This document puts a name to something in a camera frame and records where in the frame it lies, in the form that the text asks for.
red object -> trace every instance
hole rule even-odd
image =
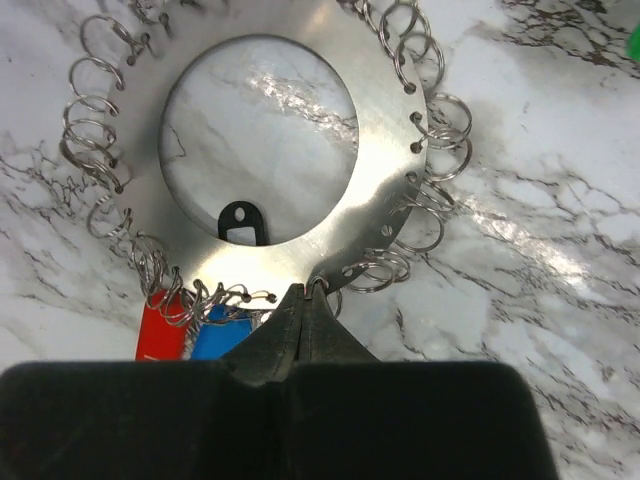
[[[153,301],[162,300],[164,292],[153,297]],[[176,295],[169,305],[168,313],[177,315],[182,312],[180,299]],[[159,360],[181,360],[184,351],[184,342],[187,336],[187,327],[173,327],[162,317],[160,311],[153,310],[145,305],[138,336],[138,349],[136,361],[149,362]]]

marble surface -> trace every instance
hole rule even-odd
[[[57,153],[79,22],[108,11],[133,26],[124,3],[0,3],[2,369],[133,356],[135,274],[123,245],[86,232],[102,192]],[[448,187],[460,205],[443,245],[411,259],[409,282],[347,295],[341,320],[383,360],[513,365],[534,392],[563,478],[640,478],[640,68],[624,55],[640,3],[421,4],[447,58],[443,88],[473,110],[476,155]],[[117,58],[120,46],[104,39],[101,54]],[[168,123],[185,151],[216,149],[212,163],[193,157],[210,172],[203,222],[236,193],[225,185],[235,152],[240,177],[253,182],[237,189],[282,205],[270,215],[286,239],[321,220],[344,190],[357,123],[339,81],[306,53],[231,47],[185,78]],[[92,75],[82,74],[84,85],[106,91],[108,78]],[[217,100],[202,105],[209,93]],[[252,118],[253,108],[268,122]],[[212,143],[199,145],[207,129]],[[168,130],[166,160],[175,164],[181,151]],[[279,169],[261,165],[278,151]],[[170,181],[194,190],[193,168],[167,167]],[[293,179],[300,183],[267,188]],[[411,218],[403,235],[420,237],[421,225]]]

blue tag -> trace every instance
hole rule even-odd
[[[216,305],[211,310],[209,319],[222,320],[227,315],[226,307]],[[251,320],[246,316],[223,325],[202,325],[191,359],[216,360],[247,338],[251,329]]]

